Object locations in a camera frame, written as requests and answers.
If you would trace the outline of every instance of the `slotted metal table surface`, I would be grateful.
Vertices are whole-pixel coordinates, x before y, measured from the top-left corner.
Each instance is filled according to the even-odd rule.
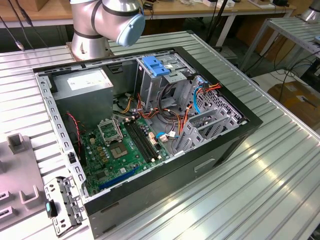
[[[287,39],[290,39],[295,44],[305,49],[306,51],[314,54],[315,57],[320,58],[320,44],[315,42],[315,37],[320,36],[320,23],[308,23],[303,21],[298,17],[289,17],[289,18],[269,18],[265,20],[262,27],[260,28],[258,34],[253,40],[251,46],[246,52],[243,61],[241,63],[240,69],[244,70],[244,67],[248,63],[252,53],[256,49],[259,41],[264,35],[267,27],[272,28],[277,33],[285,36]],[[297,52],[293,58],[293,62],[296,61],[296,58],[299,56],[301,51]]]
[[[320,222],[319,136],[257,88],[196,35],[143,36],[116,54],[183,46],[262,120],[231,158],[100,239],[307,239]],[[69,173],[56,143],[32,68],[74,61],[65,46],[0,54],[0,139],[31,138],[47,183]],[[93,239],[89,221],[62,239]],[[0,239],[56,239],[41,212],[0,233]]]

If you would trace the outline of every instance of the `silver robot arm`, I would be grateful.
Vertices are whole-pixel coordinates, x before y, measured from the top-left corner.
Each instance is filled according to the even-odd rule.
[[[313,0],[310,7],[301,14],[300,18],[308,23],[317,23],[320,16],[320,0]]]
[[[70,0],[74,35],[72,53],[80,60],[107,57],[108,39],[133,45],[145,28],[139,0]]]

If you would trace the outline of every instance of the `workbench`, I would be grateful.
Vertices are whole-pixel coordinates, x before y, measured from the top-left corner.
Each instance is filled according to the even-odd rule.
[[[177,19],[177,18],[196,18],[196,17],[212,17],[214,7],[209,7],[203,3],[195,3],[188,6],[182,4],[179,0],[173,2],[157,1],[153,5],[152,19]],[[275,6],[275,8],[263,9],[259,8],[247,0],[236,3],[234,7],[225,8],[222,16],[228,16],[223,27],[216,46],[221,47],[227,37],[227,34],[234,22],[236,16],[239,15],[261,15],[261,14],[284,14],[284,18],[289,17],[296,9],[295,6],[289,7]],[[145,18],[151,18],[151,12],[145,10]],[[216,8],[215,14],[218,15],[219,8]],[[46,5],[39,11],[27,11],[35,26],[57,26],[73,24],[71,6],[68,0],[49,0]],[[20,27],[19,22],[10,7],[1,6],[0,15],[6,21],[9,28]]]
[[[261,40],[262,36],[265,34],[268,28],[274,30],[274,38],[278,34],[280,34],[286,37],[287,39],[293,41],[295,44],[299,46],[299,49],[292,57],[292,61],[288,66],[289,69],[299,60],[299,56],[303,50],[306,50],[310,52],[310,54],[314,54],[315,57],[320,58],[320,44],[315,41],[315,37],[320,36],[319,22],[308,23],[303,21],[299,17],[290,17],[284,19],[270,18],[264,21],[258,34],[254,38],[252,44],[246,52],[243,61],[241,62],[241,70],[244,70],[259,41]]]
[[[141,37],[115,55],[184,47],[263,124],[223,164],[99,239],[307,239],[320,223],[320,137],[246,75],[185,31]],[[0,140],[31,138],[46,184],[69,176],[32,68],[73,62],[66,46],[0,54]],[[85,219],[62,239],[93,239]],[[56,239],[45,211],[0,233],[0,239]]]

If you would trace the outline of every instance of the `open computer tower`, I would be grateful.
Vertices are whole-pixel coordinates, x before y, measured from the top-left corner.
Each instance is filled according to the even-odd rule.
[[[94,238],[212,170],[262,121],[182,47],[34,69],[70,176],[45,185],[57,236]]]

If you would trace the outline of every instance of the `motherboard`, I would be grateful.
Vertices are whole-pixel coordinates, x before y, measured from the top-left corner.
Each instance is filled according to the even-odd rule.
[[[81,135],[86,188],[90,196],[169,158],[143,118],[112,119]]]

